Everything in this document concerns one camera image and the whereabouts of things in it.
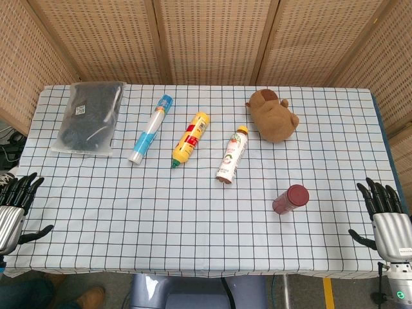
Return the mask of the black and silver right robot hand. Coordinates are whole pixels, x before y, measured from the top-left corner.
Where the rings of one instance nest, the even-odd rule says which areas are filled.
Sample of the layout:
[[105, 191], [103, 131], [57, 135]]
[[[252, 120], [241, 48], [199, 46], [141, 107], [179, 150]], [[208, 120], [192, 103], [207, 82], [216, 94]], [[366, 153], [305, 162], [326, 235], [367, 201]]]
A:
[[374, 239], [360, 236], [353, 229], [348, 233], [354, 241], [376, 250], [389, 263], [412, 262], [412, 220], [402, 208], [397, 192], [366, 178], [365, 187], [358, 183], [373, 227]]

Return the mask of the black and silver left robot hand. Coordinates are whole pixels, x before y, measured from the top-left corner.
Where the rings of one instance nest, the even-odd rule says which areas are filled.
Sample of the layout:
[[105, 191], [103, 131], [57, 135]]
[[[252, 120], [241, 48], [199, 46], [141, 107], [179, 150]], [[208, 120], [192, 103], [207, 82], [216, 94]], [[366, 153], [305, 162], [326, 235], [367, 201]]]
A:
[[53, 229], [53, 225], [48, 225], [38, 232], [23, 234], [25, 217], [43, 181], [43, 177], [32, 173], [15, 177], [0, 191], [0, 260], [16, 246], [43, 238]]

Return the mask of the red metal thermos bottle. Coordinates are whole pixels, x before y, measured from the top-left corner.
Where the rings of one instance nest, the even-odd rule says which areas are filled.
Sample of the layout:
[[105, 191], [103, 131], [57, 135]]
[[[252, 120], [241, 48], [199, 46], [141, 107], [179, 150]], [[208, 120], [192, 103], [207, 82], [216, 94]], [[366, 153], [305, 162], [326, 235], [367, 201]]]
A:
[[290, 186], [284, 193], [278, 196], [272, 204], [273, 210], [279, 215], [286, 214], [298, 207], [305, 206], [310, 199], [308, 190], [302, 185]]

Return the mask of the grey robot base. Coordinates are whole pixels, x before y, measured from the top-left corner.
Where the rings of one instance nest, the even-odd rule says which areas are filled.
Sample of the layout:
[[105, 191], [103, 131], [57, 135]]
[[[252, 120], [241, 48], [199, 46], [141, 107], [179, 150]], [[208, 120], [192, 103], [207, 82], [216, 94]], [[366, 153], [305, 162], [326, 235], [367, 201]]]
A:
[[135, 274], [129, 309], [267, 309], [264, 276], [221, 278]]

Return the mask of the black and white sneaker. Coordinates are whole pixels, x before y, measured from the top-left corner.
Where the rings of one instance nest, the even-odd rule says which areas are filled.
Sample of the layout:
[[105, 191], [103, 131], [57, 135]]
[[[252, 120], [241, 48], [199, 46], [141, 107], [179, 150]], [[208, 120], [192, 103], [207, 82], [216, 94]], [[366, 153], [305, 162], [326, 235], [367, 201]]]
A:
[[15, 175], [12, 173], [4, 173], [0, 175], [0, 191], [2, 191], [14, 179]]

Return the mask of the blue jeans leg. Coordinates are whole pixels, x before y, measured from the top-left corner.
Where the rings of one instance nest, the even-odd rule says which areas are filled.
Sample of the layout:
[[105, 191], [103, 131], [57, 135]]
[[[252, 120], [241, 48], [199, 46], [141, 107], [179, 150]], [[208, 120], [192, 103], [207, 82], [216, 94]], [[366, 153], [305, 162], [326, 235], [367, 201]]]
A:
[[66, 275], [49, 274], [0, 286], [0, 309], [48, 309], [66, 278]]

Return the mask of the brown leather shoe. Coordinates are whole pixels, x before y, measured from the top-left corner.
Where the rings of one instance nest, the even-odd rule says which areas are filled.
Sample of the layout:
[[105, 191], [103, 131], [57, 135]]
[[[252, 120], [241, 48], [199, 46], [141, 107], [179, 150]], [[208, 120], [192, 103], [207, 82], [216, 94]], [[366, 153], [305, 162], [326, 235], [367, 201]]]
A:
[[75, 301], [81, 309], [99, 309], [106, 297], [106, 291], [101, 286], [95, 286], [84, 292]]

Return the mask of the metal table leg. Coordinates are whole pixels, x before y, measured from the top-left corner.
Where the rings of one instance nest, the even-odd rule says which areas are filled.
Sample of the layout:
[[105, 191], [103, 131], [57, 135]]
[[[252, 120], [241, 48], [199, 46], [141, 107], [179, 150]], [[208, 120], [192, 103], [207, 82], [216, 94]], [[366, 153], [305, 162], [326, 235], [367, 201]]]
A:
[[285, 309], [291, 309], [288, 276], [286, 274], [283, 274], [282, 280], [283, 280], [284, 306], [285, 306]]

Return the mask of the black garment in plastic bag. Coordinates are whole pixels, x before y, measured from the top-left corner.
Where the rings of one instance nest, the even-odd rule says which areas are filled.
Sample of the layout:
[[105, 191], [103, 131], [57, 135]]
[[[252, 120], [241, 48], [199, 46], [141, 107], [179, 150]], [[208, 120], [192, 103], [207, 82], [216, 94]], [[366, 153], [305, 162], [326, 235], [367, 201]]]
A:
[[62, 153], [111, 156], [125, 82], [78, 82], [70, 97], [51, 149]]

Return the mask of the brown plush toy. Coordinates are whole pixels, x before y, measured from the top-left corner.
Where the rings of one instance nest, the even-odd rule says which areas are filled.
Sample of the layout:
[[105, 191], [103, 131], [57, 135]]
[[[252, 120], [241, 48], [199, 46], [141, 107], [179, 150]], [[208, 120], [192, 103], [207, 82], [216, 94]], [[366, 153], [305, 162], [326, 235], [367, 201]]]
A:
[[271, 89], [261, 89], [245, 104], [263, 139], [280, 143], [289, 138], [299, 125], [299, 118], [288, 108], [287, 99], [280, 100]]

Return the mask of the blue and clear tube bottle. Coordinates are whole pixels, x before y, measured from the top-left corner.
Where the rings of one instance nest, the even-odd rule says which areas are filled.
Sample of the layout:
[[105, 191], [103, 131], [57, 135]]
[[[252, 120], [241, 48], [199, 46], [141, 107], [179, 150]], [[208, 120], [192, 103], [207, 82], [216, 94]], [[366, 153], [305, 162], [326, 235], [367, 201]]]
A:
[[164, 94], [158, 101], [154, 112], [151, 115], [145, 129], [142, 131], [137, 143], [135, 144], [128, 160], [134, 164], [140, 164], [146, 155], [151, 143], [155, 139], [166, 114], [173, 104], [173, 98]]

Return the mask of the white checkered tablecloth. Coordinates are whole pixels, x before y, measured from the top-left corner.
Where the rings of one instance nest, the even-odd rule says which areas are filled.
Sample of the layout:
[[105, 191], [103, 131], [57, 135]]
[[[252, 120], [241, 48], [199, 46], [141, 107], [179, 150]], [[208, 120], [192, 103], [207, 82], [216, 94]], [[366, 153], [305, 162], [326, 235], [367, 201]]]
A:
[[[379, 255], [348, 231], [372, 238], [358, 183], [396, 186], [397, 176], [368, 89], [277, 87], [300, 123], [279, 144], [264, 141], [246, 107], [252, 86], [143, 86], [124, 89], [110, 157], [52, 150], [69, 86], [41, 92], [19, 176], [44, 178], [23, 225], [52, 231], [17, 247], [5, 275], [145, 272], [221, 277], [300, 273], [375, 277]], [[164, 95], [173, 98], [140, 164], [129, 161]], [[209, 125], [189, 160], [172, 153], [198, 112]], [[230, 137], [248, 128], [231, 184], [216, 179]], [[290, 186], [310, 199], [286, 214], [273, 201]]]

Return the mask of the white bottle orange cap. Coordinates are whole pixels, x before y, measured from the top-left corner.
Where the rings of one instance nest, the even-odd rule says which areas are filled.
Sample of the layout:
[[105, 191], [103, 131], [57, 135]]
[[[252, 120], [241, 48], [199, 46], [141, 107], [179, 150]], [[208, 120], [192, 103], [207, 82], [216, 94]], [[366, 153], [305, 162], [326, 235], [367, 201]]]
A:
[[239, 126], [229, 139], [227, 149], [216, 173], [217, 180], [225, 184], [232, 183], [238, 164], [247, 146], [247, 141], [248, 128], [246, 126]]

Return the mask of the yellow squeeze bottle green cap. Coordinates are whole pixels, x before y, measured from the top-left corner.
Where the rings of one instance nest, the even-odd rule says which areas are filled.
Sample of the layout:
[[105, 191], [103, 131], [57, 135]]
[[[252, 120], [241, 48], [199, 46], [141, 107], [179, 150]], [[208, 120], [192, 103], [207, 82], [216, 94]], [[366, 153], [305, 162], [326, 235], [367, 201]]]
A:
[[197, 146], [201, 136], [209, 125], [210, 117], [204, 112], [198, 112], [187, 127], [178, 145], [172, 153], [171, 168], [174, 169], [187, 162]]

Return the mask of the woven bamboo folding screen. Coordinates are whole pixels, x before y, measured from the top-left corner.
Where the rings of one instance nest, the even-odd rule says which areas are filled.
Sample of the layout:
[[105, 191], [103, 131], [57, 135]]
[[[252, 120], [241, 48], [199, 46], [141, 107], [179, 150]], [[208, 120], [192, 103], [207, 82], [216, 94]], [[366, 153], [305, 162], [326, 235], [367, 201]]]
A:
[[0, 121], [92, 80], [368, 88], [412, 184], [412, 0], [0, 0]]

